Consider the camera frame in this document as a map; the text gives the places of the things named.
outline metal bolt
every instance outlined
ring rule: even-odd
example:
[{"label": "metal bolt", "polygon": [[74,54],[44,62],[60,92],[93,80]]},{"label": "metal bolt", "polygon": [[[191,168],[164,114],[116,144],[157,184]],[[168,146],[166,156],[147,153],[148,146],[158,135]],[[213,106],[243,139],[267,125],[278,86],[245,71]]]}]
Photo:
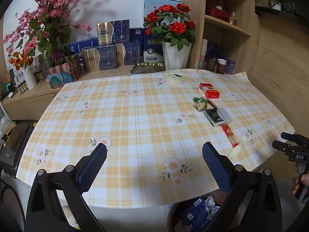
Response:
[{"label": "metal bolt", "polygon": [[238,172],[241,172],[241,171],[244,169],[244,167],[243,167],[242,165],[236,165],[236,166],[235,166],[235,169],[236,169]]},{"label": "metal bolt", "polygon": [[38,175],[42,175],[44,173],[44,169],[40,169],[39,171],[38,171]]},{"label": "metal bolt", "polygon": [[65,170],[67,171],[67,172],[71,172],[72,170],[73,170],[73,166],[72,165],[69,165],[69,166],[66,166],[66,168],[65,168]]},{"label": "metal bolt", "polygon": [[270,171],[269,169],[265,169],[265,170],[264,170],[264,173],[265,173],[266,175],[271,175],[271,171]]}]

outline human hand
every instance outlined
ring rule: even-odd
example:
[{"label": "human hand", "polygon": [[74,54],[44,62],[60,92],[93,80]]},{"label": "human hand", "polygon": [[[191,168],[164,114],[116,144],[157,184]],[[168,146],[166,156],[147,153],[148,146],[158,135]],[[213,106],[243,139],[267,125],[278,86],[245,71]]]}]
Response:
[{"label": "human hand", "polygon": [[[293,163],[293,166],[298,168],[296,162]],[[309,186],[309,173],[304,174],[302,177],[300,177],[297,169],[296,172],[292,175],[292,184],[293,184],[292,194],[296,194],[301,183],[306,186]]]}]

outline yellow and white checkered tablecloth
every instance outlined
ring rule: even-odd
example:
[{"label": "yellow and white checkered tablecloth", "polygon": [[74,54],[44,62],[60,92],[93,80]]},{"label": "yellow and white checkered tablecloth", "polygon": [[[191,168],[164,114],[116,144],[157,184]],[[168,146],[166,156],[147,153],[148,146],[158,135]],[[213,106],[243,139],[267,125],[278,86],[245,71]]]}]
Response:
[{"label": "yellow and white checkered tablecloth", "polygon": [[[182,75],[184,84],[166,82]],[[62,171],[99,142],[108,156],[89,192],[88,205],[141,208],[179,202],[218,189],[202,158],[210,141],[220,154],[232,146],[221,127],[197,112],[200,83],[220,92],[213,100],[232,117],[229,125],[242,149],[232,161],[253,170],[275,150],[280,133],[294,133],[282,113],[248,80],[246,73],[218,75],[183,69],[99,78],[66,84],[35,127],[17,178],[32,185],[36,172]]]}]

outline black shelf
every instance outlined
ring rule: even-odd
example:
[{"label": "black shelf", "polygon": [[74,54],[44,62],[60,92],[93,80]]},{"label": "black shelf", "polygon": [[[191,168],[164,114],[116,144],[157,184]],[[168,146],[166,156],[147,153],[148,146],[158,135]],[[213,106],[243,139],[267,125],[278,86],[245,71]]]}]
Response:
[{"label": "black shelf", "polygon": [[292,13],[287,13],[276,9],[270,9],[267,7],[260,7],[260,6],[255,6],[255,13],[257,13],[261,17],[263,17],[264,13],[273,14],[285,18],[287,20],[294,21],[302,26],[309,28],[309,22],[307,18],[301,15],[293,15]]}]

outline red box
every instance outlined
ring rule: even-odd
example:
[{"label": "red box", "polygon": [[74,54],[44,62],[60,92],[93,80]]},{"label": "red box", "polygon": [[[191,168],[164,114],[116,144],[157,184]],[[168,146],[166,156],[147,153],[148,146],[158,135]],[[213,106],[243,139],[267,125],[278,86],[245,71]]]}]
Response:
[{"label": "red box", "polygon": [[208,99],[218,99],[220,93],[214,89],[212,84],[200,83],[200,90]]}]

